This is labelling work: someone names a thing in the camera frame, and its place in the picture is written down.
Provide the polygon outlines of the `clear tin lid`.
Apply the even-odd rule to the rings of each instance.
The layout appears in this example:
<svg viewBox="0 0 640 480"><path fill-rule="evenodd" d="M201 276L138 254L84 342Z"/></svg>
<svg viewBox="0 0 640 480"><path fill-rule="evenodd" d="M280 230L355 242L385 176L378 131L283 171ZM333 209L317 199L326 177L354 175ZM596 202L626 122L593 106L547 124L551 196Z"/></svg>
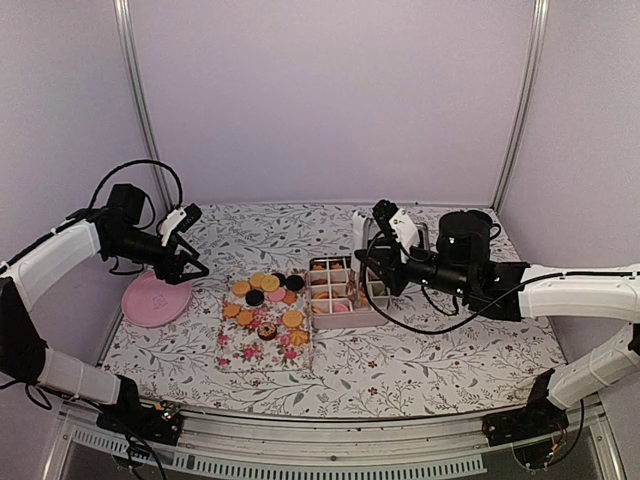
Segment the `clear tin lid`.
<svg viewBox="0 0 640 480"><path fill-rule="evenodd" d="M419 239L413 243L414 247L427 249L429 244L429 229L425 223L417 225ZM370 240L379 231L377 223L372 217L365 217L354 226L354 245L359 248L367 248Z"/></svg>

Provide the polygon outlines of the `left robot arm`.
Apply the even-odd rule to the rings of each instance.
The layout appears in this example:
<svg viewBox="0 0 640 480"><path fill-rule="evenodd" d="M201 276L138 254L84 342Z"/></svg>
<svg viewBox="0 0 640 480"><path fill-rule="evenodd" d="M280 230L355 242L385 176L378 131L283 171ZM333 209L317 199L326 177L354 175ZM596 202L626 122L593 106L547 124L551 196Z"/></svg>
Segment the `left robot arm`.
<svg viewBox="0 0 640 480"><path fill-rule="evenodd" d="M116 184L104 206L91 200L1 265L1 371L15 383L39 387L95 405L102 428L158 438L179 431L182 419L168 404L145 406L136 383L57 352L47 345L30 312L59 280L84 261L127 259L151 268L167 285L206 277L208 268L183 238L202 215L178 203L156 232L140 226L148 195Z"/></svg>

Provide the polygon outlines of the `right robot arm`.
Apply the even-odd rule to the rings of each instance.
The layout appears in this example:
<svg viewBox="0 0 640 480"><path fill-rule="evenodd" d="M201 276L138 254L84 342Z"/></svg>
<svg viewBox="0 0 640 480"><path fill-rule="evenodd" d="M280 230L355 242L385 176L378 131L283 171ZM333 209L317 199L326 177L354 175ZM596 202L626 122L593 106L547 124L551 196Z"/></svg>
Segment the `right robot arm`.
<svg viewBox="0 0 640 480"><path fill-rule="evenodd" d="M567 428L567 410L639 370L639 267L567 270L526 262L495 262L496 225L478 210L454 211L438 223L429 248L405 210L379 201L372 215L352 215L351 265L365 285L373 273L388 293L409 284L453 297L473 318L519 322L569 316L624 320L626 326L580 359L538 375L523 407L482 419L488 443L498 446Z"/></svg>

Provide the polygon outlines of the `pink round plate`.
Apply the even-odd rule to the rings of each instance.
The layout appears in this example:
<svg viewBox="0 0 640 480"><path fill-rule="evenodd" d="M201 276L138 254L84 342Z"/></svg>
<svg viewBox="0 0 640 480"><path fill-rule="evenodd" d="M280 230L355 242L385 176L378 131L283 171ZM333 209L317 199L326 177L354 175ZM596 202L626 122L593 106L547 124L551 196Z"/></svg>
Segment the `pink round plate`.
<svg viewBox="0 0 640 480"><path fill-rule="evenodd" d="M146 272L127 287L121 309L132 325L157 328L176 320L188 307L191 296L190 282L169 285L153 272Z"/></svg>

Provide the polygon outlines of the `pink tin with white dividers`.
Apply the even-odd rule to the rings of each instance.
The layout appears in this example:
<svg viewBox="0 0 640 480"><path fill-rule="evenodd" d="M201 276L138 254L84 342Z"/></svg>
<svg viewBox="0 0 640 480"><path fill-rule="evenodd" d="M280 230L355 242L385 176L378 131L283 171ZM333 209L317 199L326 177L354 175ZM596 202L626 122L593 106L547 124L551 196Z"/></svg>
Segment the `pink tin with white dividers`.
<svg viewBox="0 0 640 480"><path fill-rule="evenodd" d="M351 256L316 257L309 261L307 295L313 327L318 330L383 326L390 296L360 294L361 266Z"/></svg>

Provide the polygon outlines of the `black sandwich cookie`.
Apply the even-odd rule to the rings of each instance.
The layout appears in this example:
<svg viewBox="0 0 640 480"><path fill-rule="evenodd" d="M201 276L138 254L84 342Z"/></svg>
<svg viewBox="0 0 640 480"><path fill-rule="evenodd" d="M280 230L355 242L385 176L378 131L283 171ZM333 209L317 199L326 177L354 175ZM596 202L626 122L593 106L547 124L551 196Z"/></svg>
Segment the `black sandwich cookie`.
<svg viewBox="0 0 640 480"><path fill-rule="evenodd" d="M285 279L285 286L290 291L298 292L305 287L305 280L300 275L292 274Z"/></svg>

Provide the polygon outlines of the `pink sandwich cookie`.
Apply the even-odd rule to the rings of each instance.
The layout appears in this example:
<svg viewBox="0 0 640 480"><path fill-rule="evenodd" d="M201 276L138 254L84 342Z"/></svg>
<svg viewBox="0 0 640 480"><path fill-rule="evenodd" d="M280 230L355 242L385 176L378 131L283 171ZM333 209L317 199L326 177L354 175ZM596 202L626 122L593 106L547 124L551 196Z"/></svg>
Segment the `pink sandwich cookie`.
<svg viewBox="0 0 640 480"><path fill-rule="evenodd" d="M269 292L267 295L267 299L270 302L281 302L286 297L286 290L284 288L279 288L273 292Z"/></svg>

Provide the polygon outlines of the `floral rectangular tray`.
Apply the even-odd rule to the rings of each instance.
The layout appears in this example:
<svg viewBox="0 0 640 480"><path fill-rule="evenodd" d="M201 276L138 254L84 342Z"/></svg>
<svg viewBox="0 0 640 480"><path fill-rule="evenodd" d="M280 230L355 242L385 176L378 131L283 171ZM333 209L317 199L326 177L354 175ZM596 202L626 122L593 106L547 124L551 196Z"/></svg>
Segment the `floral rectangular tray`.
<svg viewBox="0 0 640 480"><path fill-rule="evenodd" d="M286 288L285 279L292 274L305 280L305 287L293 292ZM223 296L222 320L217 334L216 362L223 372L265 373L307 370L312 363L312 329L310 305L307 295L307 272L302 269L286 271L255 271L237 273L228 278ZM270 302L269 292L286 290L281 302ZM282 315L297 310L304 315L297 328L308 331L310 343L301 347L289 344L288 329L282 324ZM278 327L275 339L261 340L256 330L265 322Z"/></svg>

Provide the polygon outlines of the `yellow dotted round biscuit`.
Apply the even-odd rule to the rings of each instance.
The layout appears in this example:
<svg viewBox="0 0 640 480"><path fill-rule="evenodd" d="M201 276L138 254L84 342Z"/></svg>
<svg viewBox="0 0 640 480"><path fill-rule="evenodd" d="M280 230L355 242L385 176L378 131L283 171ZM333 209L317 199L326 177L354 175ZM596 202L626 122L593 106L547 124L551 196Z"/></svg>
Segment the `yellow dotted round biscuit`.
<svg viewBox="0 0 640 480"><path fill-rule="evenodd" d="M291 310L282 315L282 324L288 329L297 329L304 322L304 315L297 310Z"/></svg>

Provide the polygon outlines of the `dark blue mug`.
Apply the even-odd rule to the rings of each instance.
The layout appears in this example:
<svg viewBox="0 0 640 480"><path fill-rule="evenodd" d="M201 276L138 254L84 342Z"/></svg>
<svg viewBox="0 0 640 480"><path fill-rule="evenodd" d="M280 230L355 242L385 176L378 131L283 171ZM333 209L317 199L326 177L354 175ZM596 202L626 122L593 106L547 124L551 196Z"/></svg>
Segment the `dark blue mug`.
<svg viewBox="0 0 640 480"><path fill-rule="evenodd" d="M480 212L480 218L488 225L488 238L490 241L497 239L502 233L502 226L493 220L486 212Z"/></svg>

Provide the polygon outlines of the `chocolate sprinkle donut cookie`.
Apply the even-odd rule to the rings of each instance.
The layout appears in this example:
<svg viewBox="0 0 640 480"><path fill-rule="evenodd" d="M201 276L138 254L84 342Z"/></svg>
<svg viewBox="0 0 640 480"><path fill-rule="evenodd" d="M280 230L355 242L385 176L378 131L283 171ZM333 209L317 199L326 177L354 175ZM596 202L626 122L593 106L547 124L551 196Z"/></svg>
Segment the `chocolate sprinkle donut cookie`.
<svg viewBox="0 0 640 480"><path fill-rule="evenodd" d="M278 334L278 327L272 322L265 322L257 328L256 333L261 340L273 340Z"/></svg>

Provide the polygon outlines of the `swirl butter cookie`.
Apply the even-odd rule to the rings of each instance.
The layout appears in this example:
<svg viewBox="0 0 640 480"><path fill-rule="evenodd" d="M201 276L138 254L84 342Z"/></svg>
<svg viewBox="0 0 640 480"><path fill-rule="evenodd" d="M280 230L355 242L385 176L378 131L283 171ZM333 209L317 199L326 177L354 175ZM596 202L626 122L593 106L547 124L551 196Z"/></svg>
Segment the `swirl butter cookie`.
<svg viewBox="0 0 640 480"><path fill-rule="evenodd" d="M289 332L289 344L295 347L301 347L310 343L310 334L308 331L294 329Z"/></svg>

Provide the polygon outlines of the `floral patterned tablecloth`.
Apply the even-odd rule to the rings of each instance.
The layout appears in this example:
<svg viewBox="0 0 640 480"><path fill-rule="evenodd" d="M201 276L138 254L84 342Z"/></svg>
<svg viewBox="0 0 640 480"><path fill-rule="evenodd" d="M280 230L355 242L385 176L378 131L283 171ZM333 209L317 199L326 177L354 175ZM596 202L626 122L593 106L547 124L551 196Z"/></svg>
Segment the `floral patterned tablecloth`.
<svg viewBox="0 0 640 480"><path fill-rule="evenodd" d="M536 375L564 363L546 319L452 316L447 296L411 287L393 301L390 324L314 332L307 370L221 371L216 347L228 278L345 255L352 213L350 205L205 207L187 238L210 275L194 284L176 321L156 329L123 322L104 369L133 379L155 400L278 416L382 418L509 408L525 401Z"/></svg>

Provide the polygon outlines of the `aluminium front rail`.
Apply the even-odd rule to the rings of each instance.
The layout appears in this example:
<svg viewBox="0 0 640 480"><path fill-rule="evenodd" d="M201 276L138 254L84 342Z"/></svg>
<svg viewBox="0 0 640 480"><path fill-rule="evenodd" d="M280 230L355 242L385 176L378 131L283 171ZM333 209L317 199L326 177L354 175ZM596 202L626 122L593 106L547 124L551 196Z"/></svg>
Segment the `aluminium front rail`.
<svg viewBox="0 0 640 480"><path fill-rule="evenodd" d="M552 435L491 445L479 412L436 417L321 419L205 408L182 411L173 446L127 453L127 441L96 424L95 410L65 405L47 479L623 479L597 397L568 414L557 460L538 460Z"/></svg>

